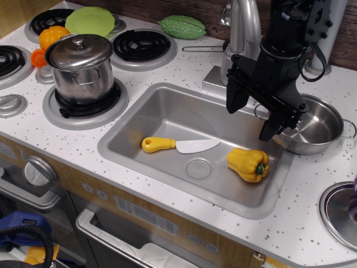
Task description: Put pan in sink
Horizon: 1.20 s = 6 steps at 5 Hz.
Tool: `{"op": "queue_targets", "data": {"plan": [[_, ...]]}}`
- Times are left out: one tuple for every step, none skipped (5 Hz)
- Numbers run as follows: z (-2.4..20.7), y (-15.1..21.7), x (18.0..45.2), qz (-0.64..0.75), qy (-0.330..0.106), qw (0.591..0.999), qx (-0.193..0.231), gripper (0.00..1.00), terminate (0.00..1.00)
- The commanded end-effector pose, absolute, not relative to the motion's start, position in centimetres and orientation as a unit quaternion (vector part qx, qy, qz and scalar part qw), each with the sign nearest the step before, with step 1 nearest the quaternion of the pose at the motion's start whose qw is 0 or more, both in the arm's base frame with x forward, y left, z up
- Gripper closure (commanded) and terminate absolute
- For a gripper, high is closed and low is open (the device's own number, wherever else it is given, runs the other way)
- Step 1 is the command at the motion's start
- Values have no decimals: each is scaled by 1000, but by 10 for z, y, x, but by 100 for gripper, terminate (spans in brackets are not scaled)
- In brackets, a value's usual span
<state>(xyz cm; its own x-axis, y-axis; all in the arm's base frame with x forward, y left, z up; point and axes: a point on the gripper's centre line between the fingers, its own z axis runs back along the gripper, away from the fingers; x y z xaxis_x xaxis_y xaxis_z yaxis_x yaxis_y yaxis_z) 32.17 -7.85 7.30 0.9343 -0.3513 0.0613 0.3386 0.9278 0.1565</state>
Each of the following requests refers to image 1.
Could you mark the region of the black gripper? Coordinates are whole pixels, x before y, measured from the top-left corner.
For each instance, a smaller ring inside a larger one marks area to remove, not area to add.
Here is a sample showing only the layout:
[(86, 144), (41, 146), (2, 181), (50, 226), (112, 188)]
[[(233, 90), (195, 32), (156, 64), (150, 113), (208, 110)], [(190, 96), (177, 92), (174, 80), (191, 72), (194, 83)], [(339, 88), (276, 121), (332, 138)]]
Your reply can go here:
[(301, 123), (308, 105), (296, 88), (301, 71), (299, 64), (306, 61), (303, 46), (276, 48), (263, 38), (257, 60), (235, 54), (228, 70), (226, 108), (235, 113), (245, 107), (249, 98), (269, 110), (259, 134), (261, 141), (269, 141), (286, 128), (295, 129)]

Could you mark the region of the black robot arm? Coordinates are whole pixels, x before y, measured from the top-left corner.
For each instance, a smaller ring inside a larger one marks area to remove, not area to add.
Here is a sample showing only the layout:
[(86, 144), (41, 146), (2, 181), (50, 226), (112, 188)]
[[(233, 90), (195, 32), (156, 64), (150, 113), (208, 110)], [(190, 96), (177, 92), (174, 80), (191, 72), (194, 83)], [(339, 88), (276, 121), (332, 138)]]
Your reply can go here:
[(286, 128), (295, 129), (309, 109), (296, 88), (310, 52), (326, 68), (326, 58), (318, 46), (333, 26), (330, 1), (272, 1), (269, 27), (265, 35), (252, 22), (243, 27), (258, 42), (259, 53), (231, 56), (226, 86), (226, 108), (234, 113), (254, 98), (270, 111), (259, 135), (269, 141)]

